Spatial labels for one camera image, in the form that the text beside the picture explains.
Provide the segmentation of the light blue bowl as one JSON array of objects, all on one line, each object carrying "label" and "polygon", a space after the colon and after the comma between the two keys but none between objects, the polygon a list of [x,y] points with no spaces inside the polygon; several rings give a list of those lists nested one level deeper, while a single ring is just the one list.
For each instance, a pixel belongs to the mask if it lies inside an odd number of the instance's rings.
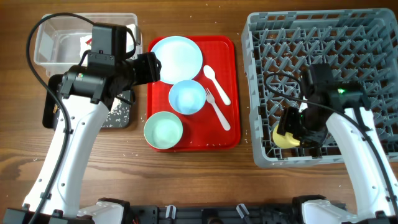
[{"label": "light blue bowl", "polygon": [[169,103],[178,113],[191,115],[199,112],[206,101],[204,87],[195,80],[180,81],[169,91]]}]

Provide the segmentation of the rice and food scraps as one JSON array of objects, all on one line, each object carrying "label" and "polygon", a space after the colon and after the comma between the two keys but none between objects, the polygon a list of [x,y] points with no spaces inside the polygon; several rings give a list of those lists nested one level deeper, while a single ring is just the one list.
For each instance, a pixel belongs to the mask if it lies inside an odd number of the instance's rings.
[{"label": "rice and food scraps", "polygon": [[[133,91],[123,91],[114,99],[110,112],[103,123],[102,128],[126,128],[130,123],[130,110],[135,102]],[[51,107],[52,100],[48,96],[46,98],[46,106],[43,116],[43,126],[45,128],[55,129],[58,123],[59,109],[57,105]]]}]

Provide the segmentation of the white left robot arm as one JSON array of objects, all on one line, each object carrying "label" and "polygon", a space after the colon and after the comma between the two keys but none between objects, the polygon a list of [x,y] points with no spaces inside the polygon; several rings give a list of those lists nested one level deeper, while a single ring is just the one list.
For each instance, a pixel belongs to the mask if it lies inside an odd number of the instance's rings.
[{"label": "white left robot arm", "polygon": [[80,208],[81,183],[94,141],[115,97],[134,85],[156,82],[160,61],[153,53],[127,50],[126,26],[96,23],[91,49],[62,78],[53,98],[60,117],[42,170],[20,209],[4,223],[130,223],[130,204],[103,198]]}]

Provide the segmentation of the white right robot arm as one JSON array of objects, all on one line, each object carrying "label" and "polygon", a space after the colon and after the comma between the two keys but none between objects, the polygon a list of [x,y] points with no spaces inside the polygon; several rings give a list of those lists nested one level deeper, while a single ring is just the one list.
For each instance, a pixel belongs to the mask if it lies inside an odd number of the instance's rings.
[{"label": "white right robot arm", "polygon": [[299,223],[397,223],[397,179],[381,146],[371,102],[358,82],[338,82],[329,65],[309,66],[298,80],[301,106],[289,107],[272,133],[281,149],[323,144],[330,134],[348,171],[357,212],[321,196],[294,198]]}]

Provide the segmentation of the yellow plastic cup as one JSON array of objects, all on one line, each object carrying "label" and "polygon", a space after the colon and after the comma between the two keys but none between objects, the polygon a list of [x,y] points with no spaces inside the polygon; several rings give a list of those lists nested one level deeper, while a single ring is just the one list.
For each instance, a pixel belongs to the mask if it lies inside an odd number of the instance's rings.
[{"label": "yellow plastic cup", "polygon": [[300,145],[300,141],[293,137],[292,133],[285,133],[279,134],[277,132],[279,125],[277,124],[276,127],[272,131],[272,140],[281,149],[289,149],[292,147],[298,147]]}]

